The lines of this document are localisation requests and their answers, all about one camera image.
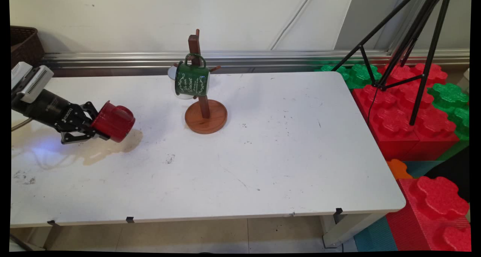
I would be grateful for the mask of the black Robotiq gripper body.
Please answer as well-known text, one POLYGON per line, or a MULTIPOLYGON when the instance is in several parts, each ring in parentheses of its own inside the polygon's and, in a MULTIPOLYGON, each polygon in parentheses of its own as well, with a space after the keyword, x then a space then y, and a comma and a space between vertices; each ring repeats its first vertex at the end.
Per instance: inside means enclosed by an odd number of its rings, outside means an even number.
POLYGON ((93 120, 79 117, 79 104, 50 92, 41 91, 39 96, 26 107, 26 116, 53 127, 58 132, 83 132, 93 129, 93 120))

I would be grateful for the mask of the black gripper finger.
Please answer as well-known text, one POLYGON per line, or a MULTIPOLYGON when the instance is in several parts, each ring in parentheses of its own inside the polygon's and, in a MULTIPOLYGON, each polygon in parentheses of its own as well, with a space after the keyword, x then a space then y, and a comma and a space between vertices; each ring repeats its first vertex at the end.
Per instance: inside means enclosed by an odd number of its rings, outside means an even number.
POLYGON ((94 107, 91 101, 79 105, 80 113, 79 117, 83 120, 95 120, 98 117, 98 111, 94 107))
POLYGON ((80 143, 86 142, 89 139, 100 138, 103 140, 109 140, 110 136, 99 132, 98 130, 84 130, 83 132, 61 132, 61 143, 62 144, 73 144, 73 143, 80 143))

